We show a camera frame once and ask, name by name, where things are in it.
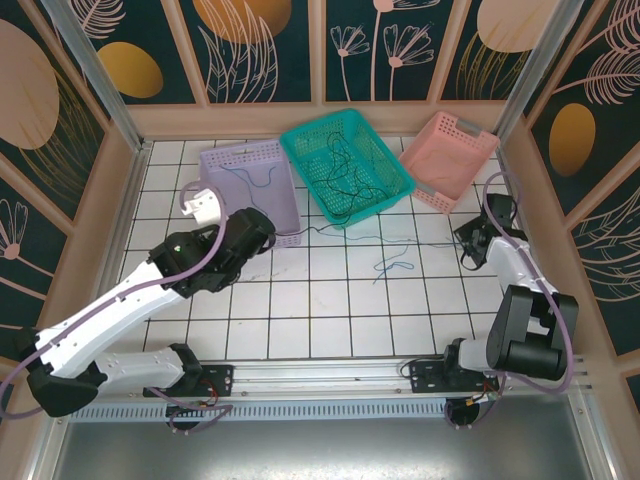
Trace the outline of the purple perforated plastic basket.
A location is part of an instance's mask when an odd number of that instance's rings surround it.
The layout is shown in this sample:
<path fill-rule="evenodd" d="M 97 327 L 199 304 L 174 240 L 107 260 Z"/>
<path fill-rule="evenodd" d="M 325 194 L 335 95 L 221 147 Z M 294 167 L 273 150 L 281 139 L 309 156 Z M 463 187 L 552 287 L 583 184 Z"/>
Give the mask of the purple perforated plastic basket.
<path fill-rule="evenodd" d="M 277 248 L 301 244 L 291 167 L 278 140 L 203 151 L 200 178 L 217 188 L 229 214 L 252 207 L 268 217 L 276 229 Z"/>

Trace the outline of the pink perforated plastic basket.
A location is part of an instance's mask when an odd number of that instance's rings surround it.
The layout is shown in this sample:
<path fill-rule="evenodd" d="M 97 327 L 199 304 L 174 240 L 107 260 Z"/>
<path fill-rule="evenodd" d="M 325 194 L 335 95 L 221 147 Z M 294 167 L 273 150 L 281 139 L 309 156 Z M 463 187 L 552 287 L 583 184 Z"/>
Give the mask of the pink perforated plastic basket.
<path fill-rule="evenodd" d="M 415 181 L 413 195 L 449 214 L 499 144 L 491 132 L 439 111 L 404 150 L 400 163 Z"/>

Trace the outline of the teal perforated plastic basket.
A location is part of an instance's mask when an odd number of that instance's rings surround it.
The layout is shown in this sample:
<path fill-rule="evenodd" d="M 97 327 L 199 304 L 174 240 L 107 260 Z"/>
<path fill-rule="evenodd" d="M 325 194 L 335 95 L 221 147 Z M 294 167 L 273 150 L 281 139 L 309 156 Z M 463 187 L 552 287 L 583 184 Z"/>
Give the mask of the teal perforated plastic basket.
<path fill-rule="evenodd" d="M 302 124 L 283 133 L 279 142 L 336 228 L 389 209 L 415 190 L 413 178 L 355 109 Z"/>

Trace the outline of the grey metal sheet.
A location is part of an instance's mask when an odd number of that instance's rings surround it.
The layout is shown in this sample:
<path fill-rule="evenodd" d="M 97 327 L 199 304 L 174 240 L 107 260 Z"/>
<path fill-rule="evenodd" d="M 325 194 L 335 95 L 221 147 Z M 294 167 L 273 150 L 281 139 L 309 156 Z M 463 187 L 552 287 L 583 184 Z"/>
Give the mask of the grey metal sheet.
<path fill-rule="evenodd" d="M 455 431 L 436 419 L 76 424 L 53 480 L 595 480 L 571 429 Z"/>

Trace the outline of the aluminium corner post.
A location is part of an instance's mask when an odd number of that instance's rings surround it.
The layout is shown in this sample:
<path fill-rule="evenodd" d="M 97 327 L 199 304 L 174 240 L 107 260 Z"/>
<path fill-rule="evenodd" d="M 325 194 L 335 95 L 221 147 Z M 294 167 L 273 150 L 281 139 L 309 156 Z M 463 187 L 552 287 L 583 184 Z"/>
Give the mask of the aluminium corner post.
<path fill-rule="evenodd" d="M 128 146 L 139 153 L 143 146 L 143 137 L 133 118 L 100 61 L 96 50 L 85 35 L 72 8 L 66 0 L 40 0 L 52 22 L 59 28 L 62 38 L 71 50 L 74 58 L 84 69 L 89 82 L 93 85 L 100 100 L 123 135 Z"/>
<path fill-rule="evenodd" d="M 494 134 L 499 138 L 501 147 L 506 145 L 525 106 L 574 24 L 582 4 L 583 0 L 559 0 L 544 25 L 495 125 Z"/>

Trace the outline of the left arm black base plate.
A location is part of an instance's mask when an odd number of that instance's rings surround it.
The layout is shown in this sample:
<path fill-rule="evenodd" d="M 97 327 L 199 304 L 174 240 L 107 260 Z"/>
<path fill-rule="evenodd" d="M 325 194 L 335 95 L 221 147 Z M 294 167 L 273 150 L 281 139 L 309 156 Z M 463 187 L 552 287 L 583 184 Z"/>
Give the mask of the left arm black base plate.
<path fill-rule="evenodd" d="M 187 371 L 174 385 L 158 390 L 171 398 L 229 397 L 234 382 L 234 366 L 204 365 Z"/>

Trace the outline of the long aluminium mounting rail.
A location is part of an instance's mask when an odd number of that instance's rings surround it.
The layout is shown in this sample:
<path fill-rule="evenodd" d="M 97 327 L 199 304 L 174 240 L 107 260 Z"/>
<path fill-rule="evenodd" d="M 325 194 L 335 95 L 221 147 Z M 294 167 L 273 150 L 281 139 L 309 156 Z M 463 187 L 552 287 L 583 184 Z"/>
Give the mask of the long aluminium mounting rail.
<path fill-rule="evenodd" d="M 439 357 L 421 358 L 442 360 Z M 98 357 L 75 382 L 90 393 L 92 402 L 142 401 L 153 398 L 153 388 L 174 385 L 187 371 L 204 365 L 234 366 L 234 382 L 229 397 L 240 399 L 337 399 L 347 397 L 388 397 L 419 395 L 465 398 L 479 394 L 413 393 L 409 380 L 409 365 L 421 360 L 300 360 L 300 361 L 240 361 L 231 363 L 183 361 L 179 355 L 165 349 L 134 354 L 106 353 Z M 538 380 L 533 386 L 512 374 L 484 374 L 496 377 L 505 393 L 545 393 L 554 383 Z"/>

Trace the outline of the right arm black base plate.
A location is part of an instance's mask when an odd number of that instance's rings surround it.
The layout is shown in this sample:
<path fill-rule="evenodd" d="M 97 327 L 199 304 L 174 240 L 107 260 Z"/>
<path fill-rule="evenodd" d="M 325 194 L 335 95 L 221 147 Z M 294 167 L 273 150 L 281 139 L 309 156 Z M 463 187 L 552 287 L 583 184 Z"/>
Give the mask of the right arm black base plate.
<path fill-rule="evenodd" d="M 480 394 L 500 389 L 496 377 L 481 372 L 447 366 L 442 360 L 418 360 L 409 365 L 413 393 Z"/>

